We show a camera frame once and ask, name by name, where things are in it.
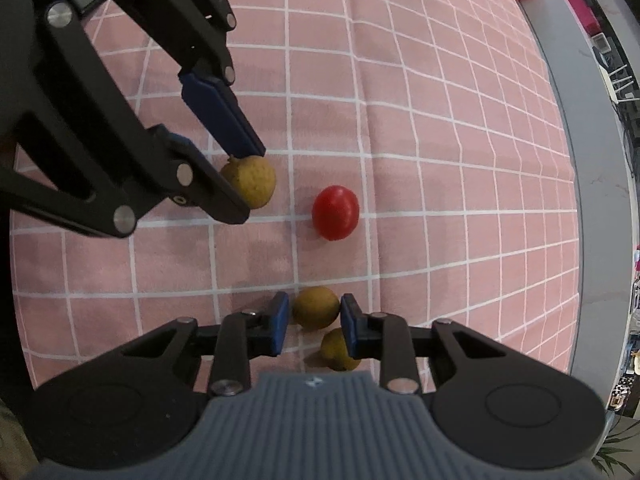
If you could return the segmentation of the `brown longan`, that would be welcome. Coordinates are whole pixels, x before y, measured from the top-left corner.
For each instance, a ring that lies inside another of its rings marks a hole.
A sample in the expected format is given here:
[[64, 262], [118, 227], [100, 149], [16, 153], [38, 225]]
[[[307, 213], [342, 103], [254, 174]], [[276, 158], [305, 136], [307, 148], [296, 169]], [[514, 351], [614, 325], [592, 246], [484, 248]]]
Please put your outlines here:
[[276, 172], [265, 157], [230, 157], [220, 174], [238, 192], [250, 209], [265, 207], [277, 185]]
[[302, 290], [293, 304], [294, 321], [304, 330], [322, 330], [330, 326], [340, 312], [340, 300], [326, 286]]
[[353, 359], [346, 346], [343, 332], [334, 328], [327, 332], [321, 341], [320, 356], [330, 370], [336, 372], [351, 372], [360, 365], [360, 360]]

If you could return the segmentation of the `brown longan front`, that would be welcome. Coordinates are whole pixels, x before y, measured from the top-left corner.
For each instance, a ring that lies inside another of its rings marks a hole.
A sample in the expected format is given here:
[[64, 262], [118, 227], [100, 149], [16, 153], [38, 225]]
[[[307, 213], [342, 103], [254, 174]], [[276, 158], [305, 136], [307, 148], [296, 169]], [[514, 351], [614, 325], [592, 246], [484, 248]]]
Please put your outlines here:
[[265, 157], [230, 157], [220, 174], [238, 192], [250, 209], [265, 207], [277, 185], [276, 172]]

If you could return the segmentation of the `red cherry tomato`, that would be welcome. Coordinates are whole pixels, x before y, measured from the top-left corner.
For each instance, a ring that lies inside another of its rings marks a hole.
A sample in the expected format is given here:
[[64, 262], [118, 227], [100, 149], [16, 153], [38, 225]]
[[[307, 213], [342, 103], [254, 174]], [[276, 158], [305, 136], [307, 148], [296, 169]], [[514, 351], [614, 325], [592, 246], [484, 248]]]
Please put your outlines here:
[[344, 240], [358, 226], [360, 207], [356, 194], [341, 185], [324, 188], [314, 200], [311, 218], [325, 240]]

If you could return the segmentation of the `pink checkered tablecloth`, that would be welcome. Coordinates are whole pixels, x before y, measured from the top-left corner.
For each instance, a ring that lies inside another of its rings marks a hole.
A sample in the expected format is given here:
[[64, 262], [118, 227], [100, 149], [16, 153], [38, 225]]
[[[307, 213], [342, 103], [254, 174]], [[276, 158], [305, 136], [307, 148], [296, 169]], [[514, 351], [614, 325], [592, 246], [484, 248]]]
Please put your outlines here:
[[[229, 0], [234, 92], [277, 187], [242, 226], [171, 202], [126, 240], [14, 214], [30, 379], [179, 316], [217, 324], [277, 290], [326, 286], [414, 326], [452, 318], [566, 370], [574, 169], [547, 66], [515, 0]], [[358, 226], [325, 240], [328, 186]]]

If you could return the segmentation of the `marble tv console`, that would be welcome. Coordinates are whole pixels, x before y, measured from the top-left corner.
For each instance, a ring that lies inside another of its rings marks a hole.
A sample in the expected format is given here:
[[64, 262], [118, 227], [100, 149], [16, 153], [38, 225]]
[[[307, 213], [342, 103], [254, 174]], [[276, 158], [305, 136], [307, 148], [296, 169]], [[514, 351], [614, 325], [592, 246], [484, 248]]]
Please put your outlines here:
[[566, 0], [524, 0], [559, 103], [576, 174], [580, 309], [570, 370], [597, 389], [620, 370], [634, 256], [634, 188], [617, 116], [588, 37]]

